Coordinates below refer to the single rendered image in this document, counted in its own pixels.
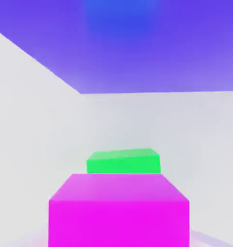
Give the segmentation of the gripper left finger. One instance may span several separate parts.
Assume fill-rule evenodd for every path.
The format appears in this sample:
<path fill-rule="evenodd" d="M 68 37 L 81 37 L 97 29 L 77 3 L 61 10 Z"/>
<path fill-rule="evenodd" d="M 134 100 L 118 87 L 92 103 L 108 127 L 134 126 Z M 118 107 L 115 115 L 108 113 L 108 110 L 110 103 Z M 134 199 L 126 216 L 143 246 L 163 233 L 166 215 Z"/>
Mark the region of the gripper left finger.
<path fill-rule="evenodd" d="M 29 236 L 25 247 L 48 247 L 48 230 L 42 229 Z"/>

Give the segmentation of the small green cube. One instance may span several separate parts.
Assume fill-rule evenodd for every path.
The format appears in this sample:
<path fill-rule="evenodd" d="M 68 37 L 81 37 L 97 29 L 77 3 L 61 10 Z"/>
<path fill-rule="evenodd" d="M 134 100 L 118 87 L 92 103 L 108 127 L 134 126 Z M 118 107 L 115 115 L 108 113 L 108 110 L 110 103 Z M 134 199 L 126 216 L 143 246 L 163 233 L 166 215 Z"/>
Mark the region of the small green cube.
<path fill-rule="evenodd" d="M 86 160 L 88 174 L 160 174 L 160 155 L 153 149 L 97 151 Z"/>

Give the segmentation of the small magenta cube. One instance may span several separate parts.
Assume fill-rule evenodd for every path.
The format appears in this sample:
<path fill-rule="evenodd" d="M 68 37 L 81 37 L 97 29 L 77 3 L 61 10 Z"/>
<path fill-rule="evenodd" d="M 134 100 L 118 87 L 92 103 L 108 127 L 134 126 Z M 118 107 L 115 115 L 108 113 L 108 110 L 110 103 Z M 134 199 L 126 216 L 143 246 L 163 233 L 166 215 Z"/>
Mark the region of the small magenta cube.
<path fill-rule="evenodd" d="M 190 247 L 189 200 L 160 174 L 73 174 L 49 201 L 48 247 Z"/>

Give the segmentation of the large purple box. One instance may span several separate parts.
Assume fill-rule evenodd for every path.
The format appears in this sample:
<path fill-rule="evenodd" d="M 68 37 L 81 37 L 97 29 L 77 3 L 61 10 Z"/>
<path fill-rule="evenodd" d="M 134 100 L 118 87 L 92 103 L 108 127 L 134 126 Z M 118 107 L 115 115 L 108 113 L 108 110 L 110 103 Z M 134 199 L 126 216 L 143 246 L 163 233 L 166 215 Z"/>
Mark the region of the large purple box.
<path fill-rule="evenodd" d="M 233 91 L 233 0 L 0 0 L 0 34 L 82 94 Z"/>

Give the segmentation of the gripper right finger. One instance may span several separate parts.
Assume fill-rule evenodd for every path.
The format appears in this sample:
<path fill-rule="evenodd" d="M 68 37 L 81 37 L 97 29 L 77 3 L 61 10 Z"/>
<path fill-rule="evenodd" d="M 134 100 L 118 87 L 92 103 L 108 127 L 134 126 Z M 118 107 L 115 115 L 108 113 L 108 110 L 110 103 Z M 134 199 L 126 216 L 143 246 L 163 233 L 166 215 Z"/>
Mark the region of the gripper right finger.
<path fill-rule="evenodd" d="M 233 247 L 233 245 L 201 232 L 190 230 L 190 247 Z"/>

